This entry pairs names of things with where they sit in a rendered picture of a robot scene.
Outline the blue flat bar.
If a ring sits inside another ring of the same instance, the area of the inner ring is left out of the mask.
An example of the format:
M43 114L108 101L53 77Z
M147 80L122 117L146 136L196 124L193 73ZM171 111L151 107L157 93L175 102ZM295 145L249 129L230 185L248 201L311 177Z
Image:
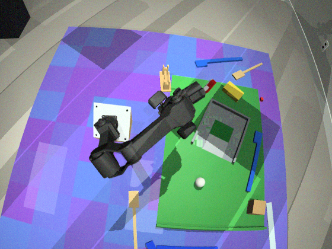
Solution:
M260 146L261 146L262 135L263 135L263 133L260 133L258 131L255 131L255 133L254 133L253 143L256 143L256 148L255 148L255 151L254 151L251 171L250 171L250 175L248 177L247 188L246 188L245 191L250 192L251 187L253 185L253 180L254 180L254 175L255 175L255 172L256 172L256 166L257 166L257 160L258 160L258 154L259 154Z
M222 62L237 62L242 61L242 57L233 57L233 58L222 58L222 59L205 59L205 60L195 60L194 63L197 68L207 67L207 64L210 63L222 63Z

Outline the green rectangular mat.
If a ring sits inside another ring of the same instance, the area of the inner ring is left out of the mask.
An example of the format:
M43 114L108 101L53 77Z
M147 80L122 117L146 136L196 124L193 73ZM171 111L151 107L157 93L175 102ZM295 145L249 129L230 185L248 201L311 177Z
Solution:
M196 130L183 139L171 130L165 137L157 224L246 228L264 227L264 215L247 214L249 200L264 201L263 136L258 154L251 191L247 188L256 143L254 133L263 133L258 90L236 85L244 94L235 102L222 90L226 83L216 82L210 91L194 105L192 122L197 126L211 98L250 117L237 160L233 164L197 146ZM197 187L197 178L203 178L203 187Z

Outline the white golf ball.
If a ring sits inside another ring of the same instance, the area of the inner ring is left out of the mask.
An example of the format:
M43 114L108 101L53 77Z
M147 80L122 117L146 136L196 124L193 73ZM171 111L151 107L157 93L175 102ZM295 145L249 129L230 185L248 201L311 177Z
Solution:
M205 184L205 180L201 177L197 178L196 181L195 181L195 185L197 187L203 187Z

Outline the white flat bar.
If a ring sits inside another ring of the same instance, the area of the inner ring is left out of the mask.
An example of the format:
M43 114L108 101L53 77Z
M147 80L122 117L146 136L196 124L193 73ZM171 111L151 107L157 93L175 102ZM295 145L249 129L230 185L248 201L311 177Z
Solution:
M266 203L270 249L276 249L272 203Z

